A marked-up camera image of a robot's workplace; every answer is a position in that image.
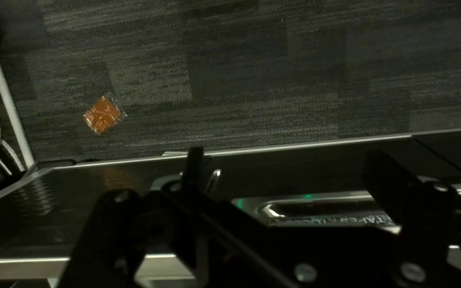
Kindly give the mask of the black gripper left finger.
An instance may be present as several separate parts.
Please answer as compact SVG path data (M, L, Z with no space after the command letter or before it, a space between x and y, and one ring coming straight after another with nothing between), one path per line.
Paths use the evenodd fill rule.
M152 247L168 247L186 268L197 268L183 196L104 193L80 231L60 288L143 288L135 276Z

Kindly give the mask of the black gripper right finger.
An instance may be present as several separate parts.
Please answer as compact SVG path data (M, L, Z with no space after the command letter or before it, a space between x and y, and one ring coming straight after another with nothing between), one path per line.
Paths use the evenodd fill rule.
M389 274L400 288L461 288L461 268L448 261L461 249L461 193L450 183L423 181L388 154L368 153L364 185L400 226L389 252Z

